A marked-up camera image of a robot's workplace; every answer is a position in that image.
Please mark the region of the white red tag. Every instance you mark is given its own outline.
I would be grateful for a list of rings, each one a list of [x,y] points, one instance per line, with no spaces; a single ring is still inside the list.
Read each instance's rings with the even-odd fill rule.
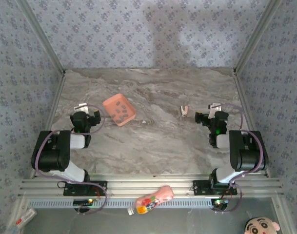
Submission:
[[[20,218],[13,221],[7,228],[4,234],[20,234],[21,230],[37,215],[37,211],[33,208],[20,216]]]

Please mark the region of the small circuit board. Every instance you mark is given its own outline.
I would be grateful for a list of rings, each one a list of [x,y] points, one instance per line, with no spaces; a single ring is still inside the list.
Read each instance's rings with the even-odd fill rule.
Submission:
[[[212,205],[214,206],[219,206],[223,204],[228,204],[229,200],[228,199],[221,199],[221,198],[216,198],[216,199],[211,199]]]
[[[94,200],[91,198],[88,199],[74,199],[73,206],[92,206]]]

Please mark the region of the cartoon plush toy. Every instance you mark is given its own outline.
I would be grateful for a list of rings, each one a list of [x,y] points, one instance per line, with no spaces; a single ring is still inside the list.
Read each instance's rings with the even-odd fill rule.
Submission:
[[[244,228],[244,234],[277,234],[280,225],[267,217],[249,219]]]

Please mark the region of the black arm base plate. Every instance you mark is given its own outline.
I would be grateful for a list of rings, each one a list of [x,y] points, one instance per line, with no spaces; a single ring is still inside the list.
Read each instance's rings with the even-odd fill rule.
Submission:
[[[103,189],[107,190],[107,181],[91,181],[95,185],[83,185],[83,184],[73,184],[65,183],[63,187],[64,196],[105,196]]]
[[[194,195],[237,195],[237,189],[227,183],[214,183],[209,180],[193,181]]]

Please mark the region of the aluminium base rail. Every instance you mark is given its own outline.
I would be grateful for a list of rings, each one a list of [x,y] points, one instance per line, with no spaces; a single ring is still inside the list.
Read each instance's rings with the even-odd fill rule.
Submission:
[[[92,180],[107,181],[109,198],[138,198],[151,194],[164,185],[169,185],[175,198],[194,196],[192,182],[207,180],[208,175],[201,174],[161,174],[161,175],[122,175],[91,174]],[[35,176],[24,179],[18,196],[29,198],[57,198],[63,196],[63,189],[57,187],[57,180]],[[243,197],[283,196],[281,182],[278,178],[267,177],[265,173],[249,174],[236,180],[243,192]]]

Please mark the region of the pink plastic bottle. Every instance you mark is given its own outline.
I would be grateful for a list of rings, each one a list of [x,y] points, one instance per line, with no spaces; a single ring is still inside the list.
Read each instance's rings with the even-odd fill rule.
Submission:
[[[169,185],[160,187],[156,192],[138,198],[132,207],[127,209],[129,215],[144,215],[160,204],[174,198],[174,193]]]

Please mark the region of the aluminium side rail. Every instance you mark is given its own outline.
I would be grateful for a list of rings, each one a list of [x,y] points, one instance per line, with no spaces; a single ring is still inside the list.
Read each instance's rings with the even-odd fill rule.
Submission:
[[[59,83],[58,83],[58,86],[57,86],[57,89],[56,89],[56,92],[55,92],[55,95],[53,98],[52,105],[50,107],[50,112],[49,112],[49,115],[48,115],[48,118],[46,121],[46,125],[44,128],[45,130],[51,130],[51,127],[53,125],[53,119],[54,119],[54,116],[55,116],[55,113],[56,113],[56,110],[57,110],[57,107],[59,104],[59,100],[60,100],[60,97],[62,94],[64,83],[65,83],[65,73],[66,73],[66,70],[63,70],[63,73],[61,75],[61,78],[59,80]]]
[[[256,125],[252,117],[252,112],[250,110],[248,99],[245,94],[243,85],[241,83],[240,78],[236,75],[236,72],[234,71],[233,73],[234,73],[233,77],[238,91],[239,99],[245,115],[245,123],[243,125],[243,128],[244,130],[256,131],[257,130]]]

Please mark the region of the pink plastic tray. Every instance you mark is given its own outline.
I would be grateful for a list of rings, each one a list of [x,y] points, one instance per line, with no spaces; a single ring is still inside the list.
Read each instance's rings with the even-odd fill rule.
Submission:
[[[132,106],[132,104],[128,101],[128,99],[123,94],[116,94],[109,99],[105,100],[103,103],[103,107],[105,108],[106,112],[110,115],[115,114],[114,117],[111,119],[115,122],[115,124],[119,127],[125,125],[126,123],[132,121],[136,117],[136,110]]]

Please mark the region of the aluminium frame post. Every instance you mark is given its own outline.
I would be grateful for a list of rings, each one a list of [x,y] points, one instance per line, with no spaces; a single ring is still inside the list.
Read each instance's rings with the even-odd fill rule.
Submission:
[[[55,53],[48,37],[46,36],[44,30],[42,29],[40,22],[38,21],[35,13],[33,12],[31,6],[29,5],[27,0],[15,0],[24,16],[26,17],[28,23],[30,24],[33,32],[37,36],[39,42],[42,47],[46,51],[49,56],[53,66],[61,73],[64,74],[64,68],[59,61],[57,54]]]
[[[262,35],[270,24],[273,16],[278,10],[279,6],[282,4],[283,0],[269,0],[263,13],[260,16],[241,56],[238,59],[236,66],[234,67],[234,73],[236,76],[240,75],[246,63],[248,62],[250,56],[255,50],[257,44],[259,43]]]

